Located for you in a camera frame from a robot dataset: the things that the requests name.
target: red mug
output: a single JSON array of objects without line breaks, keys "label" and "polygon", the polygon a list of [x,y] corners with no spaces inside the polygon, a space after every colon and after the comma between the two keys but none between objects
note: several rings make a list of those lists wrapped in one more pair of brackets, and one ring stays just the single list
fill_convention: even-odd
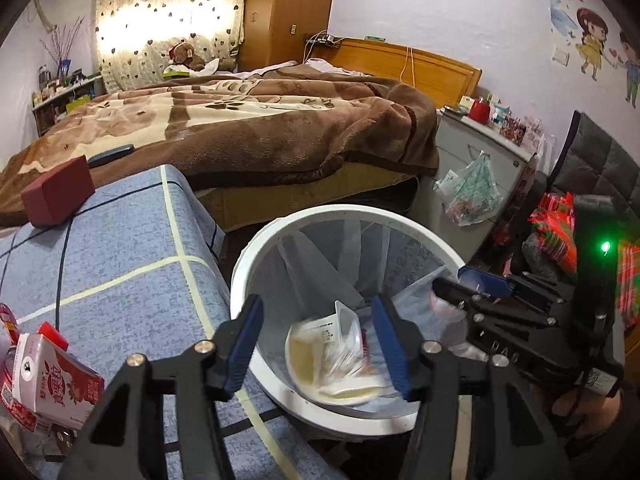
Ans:
[{"label": "red mug", "polygon": [[469,111],[469,117],[480,124],[487,124],[490,116],[491,106],[488,101],[484,98],[476,99]]}]

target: trash can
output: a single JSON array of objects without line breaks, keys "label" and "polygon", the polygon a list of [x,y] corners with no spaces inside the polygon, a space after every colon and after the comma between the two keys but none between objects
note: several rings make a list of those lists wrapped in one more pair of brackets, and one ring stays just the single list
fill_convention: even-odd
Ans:
[{"label": "trash can", "polygon": [[333,314],[339,300],[358,314],[371,363],[388,377],[370,300],[384,291],[425,338],[449,347],[463,344],[464,313],[430,307],[431,281],[456,276],[463,265],[440,237],[400,215],[359,205],[314,207],[274,220],[244,248],[231,280],[231,317],[249,294],[262,297],[264,325],[250,370],[289,413],[336,436],[403,433],[413,428],[418,404],[401,399],[390,381],[384,396],[361,406],[305,399],[287,372],[287,333],[293,323]]}]

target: white wall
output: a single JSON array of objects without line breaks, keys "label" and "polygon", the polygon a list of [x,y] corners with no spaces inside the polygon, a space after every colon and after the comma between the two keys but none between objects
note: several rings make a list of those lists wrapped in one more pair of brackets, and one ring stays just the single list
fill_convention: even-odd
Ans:
[{"label": "white wall", "polygon": [[[600,0],[553,1],[576,23],[579,7],[597,12],[609,27],[608,57],[612,48],[626,61],[620,27]],[[640,98],[638,109],[625,101],[626,69],[602,60],[597,82],[590,67],[583,74],[575,47],[582,30],[571,31],[575,39],[562,35],[551,23],[550,0],[334,0],[329,32],[382,37],[481,68],[482,88],[510,104],[515,115],[541,118],[543,129],[558,139],[556,156],[577,109],[640,162]],[[551,61],[555,44],[570,54],[568,67]]]},{"label": "white wall", "polygon": [[[40,0],[49,21],[63,27],[85,16],[82,31],[70,57],[71,71],[81,68],[85,75],[97,71],[95,48],[95,0]],[[31,113],[31,93],[38,90],[38,68],[46,64],[52,73],[57,67],[40,40],[49,42],[33,2],[30,2],[2,46],[0,46],[0,168],[9,158],[38,138]]]}]

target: blue butterfly sticker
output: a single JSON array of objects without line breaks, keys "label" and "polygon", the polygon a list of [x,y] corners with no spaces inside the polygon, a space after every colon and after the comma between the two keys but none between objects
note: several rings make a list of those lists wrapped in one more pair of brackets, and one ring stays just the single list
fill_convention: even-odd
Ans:
[{"label": "blue butterfly sticker", "polygon": [[562,34],[563,36],[574,37],[572,30],[576,30],[578,25],[569,18],[569,15],[564,12],[562,9],[558,9],[556,7],[557,4],[560,3],[560,0],[550,0],[549,1],[549,10],[551,11],[551,24],[556,28],[556,30]]}]

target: cartoon boy sticker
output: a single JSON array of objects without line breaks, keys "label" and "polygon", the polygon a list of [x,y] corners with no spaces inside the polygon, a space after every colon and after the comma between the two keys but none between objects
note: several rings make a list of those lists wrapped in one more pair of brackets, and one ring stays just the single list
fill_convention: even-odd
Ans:
[{"label": "cartoon boy sticker", "polygon": [[626,54],[626,102],[631,102],[633,108],[636,107],[638,97],[638,84],[640,84],[640,52],[634,49],[629,43],[626,34],[620,31],[620,43]]},{"label": "cartoon boy sticker", "polygon": [[609,27],[607,27],[607,23],[591,9],[581,7],[578,9],[577,17],[578,24],[582,28],[582,44],[576,44],[575,47],[584,60],[584,64],[580,67],[580,70],[585,74],[587,67],[589,65],[593,66],[593,75],[591,75],[591,77],[594,81],[597,81],[596,72],[602,68],[602,58],[613,66],[613,63],[604,53],[604,44],[607,41]]}]

